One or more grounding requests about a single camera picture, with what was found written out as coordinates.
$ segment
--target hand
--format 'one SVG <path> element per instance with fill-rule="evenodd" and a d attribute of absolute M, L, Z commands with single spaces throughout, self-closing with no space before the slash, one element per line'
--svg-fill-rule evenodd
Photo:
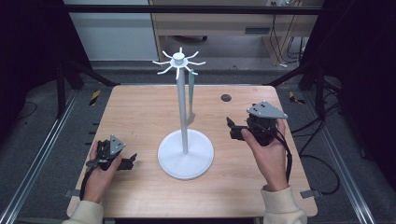
<path fill-rule="evenodd" d="M 286 126 L 282 119 L 276 120 L 277 129 L 285 136 Z M 245 141 L 251 148 L 262 175 L 268 185 L 264 188 L 268 191 L 279 191 L 289 187 L 286 180 L 286 150 L 283 145 L 274 139 L 268 146 L 262 147 L 254 135 L 247 129 L 242 130 Z"/>
<path fill-rule="evenodd" d="M 97 154 L 97 142 L 93 144 L 90 153 L 90 160 L 95 159 Z M 111 180 L 113 179 L 114 174 L 119 168 L 122 160 L 122 156 L 119 155 L 111 162 L 110 167 L 106 171 L 102 170 L 100 167 L 96 167 L 92 173 L 90 178 L 88 178 L 87 185 L 85 186 L 84 198 L 83 201 L 90 201 L 93 203 L 99 203 L 103 196 L 105 195 L 106 190 L 110 186 Z"/>

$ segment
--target white circular base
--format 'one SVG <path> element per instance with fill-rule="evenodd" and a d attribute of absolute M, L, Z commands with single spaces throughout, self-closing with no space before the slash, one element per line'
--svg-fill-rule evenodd
<path fill-rule="evenodd" d="M 169 133 L 158 148 L 158 161 L 163 170 L 177 179 L 194 179 L 212 164 L 214 149 L 203 133 L 188 129 L 189 153 L 183 153 L 181 130 Z"/>

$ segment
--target black hole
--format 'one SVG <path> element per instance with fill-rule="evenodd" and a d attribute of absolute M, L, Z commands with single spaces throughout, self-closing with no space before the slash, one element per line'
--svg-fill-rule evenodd
<path fill-rule="evenodd" d="M 221 100 L 224 101 L 224 102 L 230 102 L 231 99 L 232 99 L 231 95 L 229 95 L 229 94 L 222 94 L 221 95 Z"/>

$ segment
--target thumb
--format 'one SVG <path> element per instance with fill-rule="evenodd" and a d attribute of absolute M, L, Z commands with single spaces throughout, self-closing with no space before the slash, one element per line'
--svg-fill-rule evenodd
<path fill-rule="evenodd" d="M 119 168 L 119 166 L 121 164 L 121 161 L 122 161 L 122 156 L 118 155 L 116 157 L 116 159 L 114 159 L 114 161 L 111 162 L 111 165 L 110 165 L 110 167 L 108 167 L 107 170 L 112 172 L 112 173 L 115 173 L 117 171 L 117 169 Z"/>
<path fill-rule="evenodd" d="M 260 146 L 260 144 L 257 142 L 254 135 L 248 129 L 242 129 L 241 133 L 253 152 L 262 148 L 262 146 Z"/>

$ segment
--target white stand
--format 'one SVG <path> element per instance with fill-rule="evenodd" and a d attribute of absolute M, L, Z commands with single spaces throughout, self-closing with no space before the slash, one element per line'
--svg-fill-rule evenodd
<path fill-rule="evenodd" d="M 163 54 L 171 59 L 170 62 L 166 62 L 170 63 L 170 66 L 158 73 L 159 75 L 164 74 L 172 67 L 177 69 L 177 94 L 181 126 L 180 130 L 168 134 L 161 142 L 158 149 L 158 161 L 167 174 L 177 179 L 187 180 L 194 179 L 209 169 L 214 158 L 214 149 L 210 140 L 203 133 L 192 129 L 187 130 L 185 80 L 184 73 L 182 72 L 180 75 L 180 70 L 186 68 L 190 71 L 187 66 L 188 59 L 193 58 L 198 52 L 185 58 L 181 51 L 182 48 L 173 57 L 163 51 Z"/>
<path fill-rule="evenodd" d="M 181 130 L 168 134 L 158 149 L 163 170 L 176 179 L 194 179 L 209 169 L 214 158 L 210 140 L 198 131 L 188 129 L 189 153 L 183 153 Z"/>

